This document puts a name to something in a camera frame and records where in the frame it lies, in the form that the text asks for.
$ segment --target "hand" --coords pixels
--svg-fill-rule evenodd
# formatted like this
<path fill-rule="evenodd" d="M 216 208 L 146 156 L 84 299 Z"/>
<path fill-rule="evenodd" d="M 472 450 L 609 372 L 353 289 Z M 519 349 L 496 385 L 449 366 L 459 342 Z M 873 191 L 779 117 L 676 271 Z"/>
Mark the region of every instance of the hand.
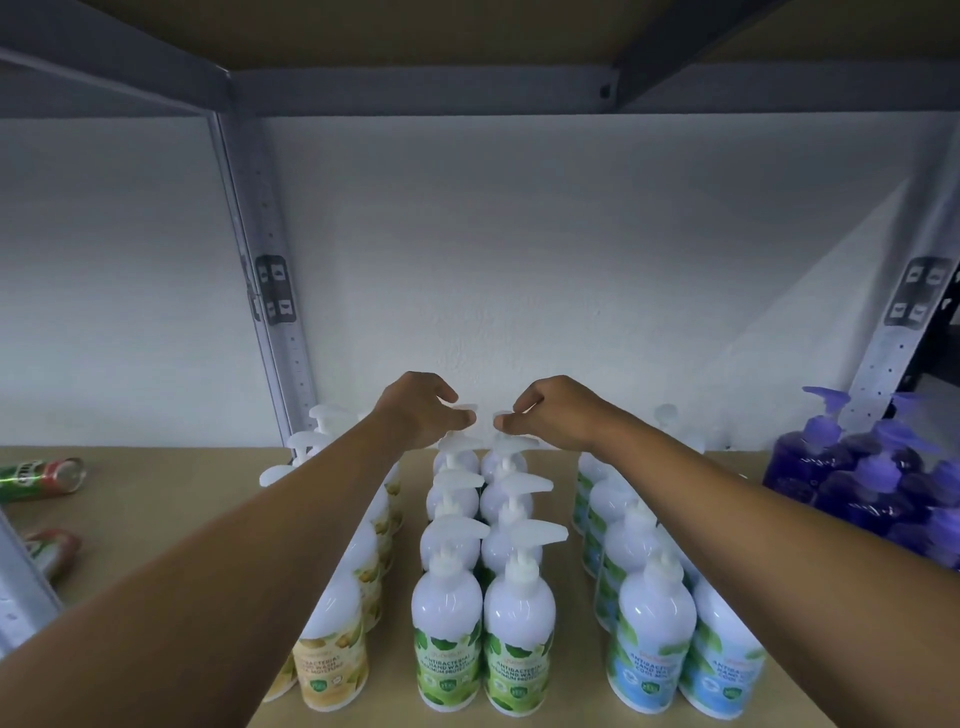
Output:
<path fill-rule="evenodd" d="M 556 448 L 593 452 L 612 421 L 629 417 L 569 376 L 538 379 L 520 395 L 512 415 L 493 426 L 508 435 L 535 435 Z"/>
<path fill-rule="evenodd" d="M 400 418 L 410 428 L 410 448 L 426 448 L 449 430 L 464 429 L 476 422 L 477 416 L 470 410 L 452 409 L 440 402 L 453 403 L 457 399 L 457 393 L 439 375 L 407 372 L 383 390 L 373 412 Z"/>

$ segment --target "metal bracket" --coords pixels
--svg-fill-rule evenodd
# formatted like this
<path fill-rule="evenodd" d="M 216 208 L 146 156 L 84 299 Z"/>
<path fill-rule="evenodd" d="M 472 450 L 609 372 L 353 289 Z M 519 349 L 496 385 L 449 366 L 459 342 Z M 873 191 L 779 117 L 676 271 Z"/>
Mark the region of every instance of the metal bracket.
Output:
<path fill-rule="evenodd" d="M 60 613 L 60 600 L 0 511 L 0 657 Z"/>
<path fill-rule="evenodd" d="M 883 418 L 960 263 L 960 127 L 953 130 L 909 254 L 853 378 L 851 402 L 840 415 L 847 430 L 862 432 Z"/>
<path fill-rule="evenodd" d="M 286 236 L 262 122 L 242 110 L 209 114 L 253 326 L 284 443 L 310 427 L 317 403 L 295 303 Z"/>

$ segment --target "green can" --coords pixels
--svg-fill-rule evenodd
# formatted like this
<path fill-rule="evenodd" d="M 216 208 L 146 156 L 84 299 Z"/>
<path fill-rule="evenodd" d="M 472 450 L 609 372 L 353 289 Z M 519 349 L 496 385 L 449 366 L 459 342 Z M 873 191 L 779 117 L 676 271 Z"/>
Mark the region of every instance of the green can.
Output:
<path fill-rule="evenodd" d="M 0 467 L 0 503 L 65 496 L 84 484 L 86 465 L 79 457 L 31 460 Z"/>

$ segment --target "white wall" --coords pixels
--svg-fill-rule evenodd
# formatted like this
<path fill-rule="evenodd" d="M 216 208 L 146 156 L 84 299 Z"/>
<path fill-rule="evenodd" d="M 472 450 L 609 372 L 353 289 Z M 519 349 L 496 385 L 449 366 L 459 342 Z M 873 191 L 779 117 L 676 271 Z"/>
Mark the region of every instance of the white wall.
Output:
<path fill-rule="evenodd" d="M 433 370 L 489 414 L 566 373 L 763 447 L 850 384 L 930 121 L 273 120 L 320 395 Z"/>
<path fill-rule="evenodd" d="M 0 250 L 0 443 L 279 443 L 203 119 L 0 121 Z"/>

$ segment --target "forearm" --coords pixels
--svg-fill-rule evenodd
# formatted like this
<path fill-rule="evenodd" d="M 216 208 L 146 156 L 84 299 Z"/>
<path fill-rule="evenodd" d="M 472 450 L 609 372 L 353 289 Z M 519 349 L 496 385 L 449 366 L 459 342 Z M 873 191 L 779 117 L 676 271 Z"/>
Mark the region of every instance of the forearm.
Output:
<path fill-rule="evenodd" d="M 246 725 L 410 435 L 374 413 L 64 614 L 0 662 L 5 724 Z"/>
<path fill-rule="evenodd" d="M 594 454 L 627 477 L 834 721 L 955 724 L 954 574 L 732 475 L 628 415 L 611 417 L 598 441 Z"/>

